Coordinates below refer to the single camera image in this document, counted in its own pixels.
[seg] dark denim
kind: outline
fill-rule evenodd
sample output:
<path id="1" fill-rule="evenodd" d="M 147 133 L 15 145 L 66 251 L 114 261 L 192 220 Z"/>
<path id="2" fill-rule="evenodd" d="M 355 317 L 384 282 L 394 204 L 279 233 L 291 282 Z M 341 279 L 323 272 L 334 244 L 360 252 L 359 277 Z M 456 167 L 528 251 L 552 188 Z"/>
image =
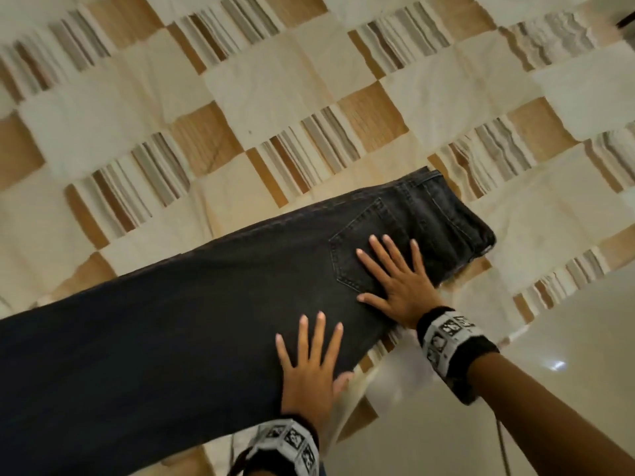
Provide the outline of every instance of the dark denim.
<path id="1" fill-rule="evenodd" d="M 494 244 L 437 171 L 363 188 L 237 231 L 0 321 L 4 475 L 127 475 L 279 413 L 274 335 L 295 358 L 319 310 L 351 370 L 393 323 L 358 263 L 371 234 L 406 257 L 415 237 L 439 284 Z"/>

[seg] finger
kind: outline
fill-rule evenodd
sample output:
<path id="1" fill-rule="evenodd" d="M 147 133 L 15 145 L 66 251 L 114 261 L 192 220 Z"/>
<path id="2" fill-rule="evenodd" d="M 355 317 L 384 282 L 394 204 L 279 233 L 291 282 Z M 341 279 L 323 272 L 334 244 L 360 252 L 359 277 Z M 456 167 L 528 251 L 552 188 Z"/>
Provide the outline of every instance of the finger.
<path id="1" fill-rule="evenodd" d="M 309 359 L 309 319 L 303 315 L 300 318 L 298 331 L 298 366 L 304 365 Z"/>
<path id="2" fill-rule="evenodd" d="M 388 304 L 388 301 L 386 299 L 382 299 L 381 297 L 378 297 L 374 294 L 360 294 L 357 296 L 357 299 L 359 302 L 363 302 L 364 304 L 368 304 L 375 309 L 379 309 L 385 315 L 388 315 L 388 312 L 390 312 L 391 310 L 391 306 L 390 304 Z"/>
<path id="3" fill-rule="evenodd" d="M 390 281 L 391 276 L 386 274 L 385 270 L 375 262 L 370 255 L 366 254 L 362 249 L 357 249 L 357 255 L 360 261 L 375 276 L 379 283 L 386 288 L 386 284 Z"/>
<path id="4" fill-rule="evenodd" d="M 386 249 L 384 248 L 382 243 L 379 242 L 376 236 L 371 235 L 369 241 L 370 241 L 370 246 L 375 251 L 375 254 L 377 254 L 377 258 L 382 262 L 382 264 L 384 265 L 388 273 L 390 275 L 396 275 L 398 272 L 400 272 L 397 269 L 397 266 L 395 265 L 393 260 L 391 259 L 390 255 L 388 255 L 388 252 L 386 252 Z"/>
<path id="5" fill-rule="evenodd" d="M 316 366 L 322 362 L 322 344 L 324 343 L 324 327 L 326 326 L 326 316 L 324 312 L 317 313 L 316 329 L 313 332 L 313 341 L 311 342 L 311 356 L 309 360 Z"/>
<path id="6" fill-rule="evenodd" d="M 282 339 L 282 336 L 280 334 L 275 335 L 275 349 L 278 352 L 278 359 L 280 359 L 282 371 L 286 373 L 293 369 L 291 360 L 289 359 L 289 354 L 286 351 L 286 346 L 284 345 L 284 339 Z"/>
<path id="7" fill-rule="evenodd" d="M 331 337 L 331 342 L 328 345 L 328 349 L 326 350 L 326 355 L 324 356 L 324 364 L 323 367 L 329 371 L 333 372 L 335 368 L 335 363 L 337 361 L 337 356 L 340 353 L 340 344 L 342 343 L 342 335 L 344 335 L 344 325 L 341 322 L 337 323 L 335 330 L 333 331 L 333 337 Z"/>
<path id="8" fill-rule="evenodd" d="M 419 244 L 415 239 L 410 240 L 410 247 L 412 248 L 412 267 L 417 274 L 425 275 L 424 258 L 421 256 Z"/>
<path id="9" fill-rule="evenodd" d="M 342 373 L 337 376 L 337 379 L 333 381 L 333 399 L 337 399 L 343 391 L 346 391 L 353 376 L 355 376 L 355 373 L 352 372 Z"/>
<path id="10" fill-rule="evenodd" d="M 411 272 L 410 267 L 408 267 L 408 263 L 403 258 L 403 255 L 401 255 L 401 251 L 395 245 L 395 243 L 390 238 L 390 236 L 388 235 L 384 236 L 384 243 L 386 244 L 386 248 L 388 248 L 388 253 L 391 255 L 391 259 L 393 259 L 393 262 L 395 263 L 397 268 L 401 270 L 402 272 Z"/>

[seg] back pocket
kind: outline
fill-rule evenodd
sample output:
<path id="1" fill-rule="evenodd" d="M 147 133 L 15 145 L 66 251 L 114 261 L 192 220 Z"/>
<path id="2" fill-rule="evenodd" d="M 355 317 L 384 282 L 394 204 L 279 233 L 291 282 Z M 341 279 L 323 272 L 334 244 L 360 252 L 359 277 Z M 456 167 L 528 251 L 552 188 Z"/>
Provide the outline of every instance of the back pocket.
<path id="1" fill-rule="evenodd" d="M 388 234 L 406 261 L 411 260 L 408 234 L 381 199 L 375 200 L 346 227 L 329 239 L 331 259 L 335 276 L 339 282 L 361 293 L 385 295 L 382 285 L 366 271 L 355 254 L 355 249 L 362 249 L 382 266 L 368 241 L 368 238 L 373 234 L 380 239 L 383 234 Z"/>

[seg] hand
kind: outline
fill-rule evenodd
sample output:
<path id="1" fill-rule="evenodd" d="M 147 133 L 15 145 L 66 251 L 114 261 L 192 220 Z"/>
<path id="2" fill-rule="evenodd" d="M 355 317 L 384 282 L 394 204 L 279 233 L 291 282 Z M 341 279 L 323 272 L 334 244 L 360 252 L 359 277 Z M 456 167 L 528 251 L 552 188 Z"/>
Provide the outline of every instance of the hand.
<path id="1" fill-rule="evenodd" d="M 357 299 L 379 309 L 402 326 L 416 329 L 417 322 L 426 312 L 445 304 L 425 273 L 417 241 L 410 241 L 415 271 L 410 270 L 400 250 L 387 235 L 384 236 L 384 243 L 390 255 L 376 236 L 370 237 L 370 245 L 388 273 L 363 250 L 357 249 L 357 255 L 361 263 L 384 287 L 387 299 L 373 294 L 360 294 Z"/>
<path id="2" fill-rule="evenodd" d="M 320 312 L 317 315 L 309 355 L 309 320 L 305 315 L 300 318 L 298 365 L 295 368 L 291 365 L 282 336 L 275 335 L 275 348 L 284 372 L 282 414 L 298 414 L 304 417 L 313 424 L 318 434 L 322 432 L 328 421 L 334 401 L 353 378 L 353 373 L 342 373 L 333 382 L 333 369 L 344 334 L 341 322 L 335 327 L 324 362 L 321 364 L 325 326 L 326 316 Z"/>

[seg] black and white wristband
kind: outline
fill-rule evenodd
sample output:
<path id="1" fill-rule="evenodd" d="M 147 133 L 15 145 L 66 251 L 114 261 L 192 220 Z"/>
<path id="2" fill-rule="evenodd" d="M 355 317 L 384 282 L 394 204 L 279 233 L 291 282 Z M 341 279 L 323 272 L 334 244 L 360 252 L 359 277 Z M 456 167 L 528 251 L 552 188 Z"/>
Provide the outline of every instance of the black and white wristband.
<path id="1" fill-rule="evenodd" d="M 450 307 L 437 307 L 417 324 L 419 343 L 433 369 L 464 404 L 477 394 L 467 381 L 467 369 L 478 357 L 499 352 L 483 331 Z"/>
<path id="2" fill-rule="evenodd" d="M 277 476 L 317 476 L 318 444 L 317 433 L 302 416 L 270 421 L 236 459 L 229 475 L 264 470 Z"/>

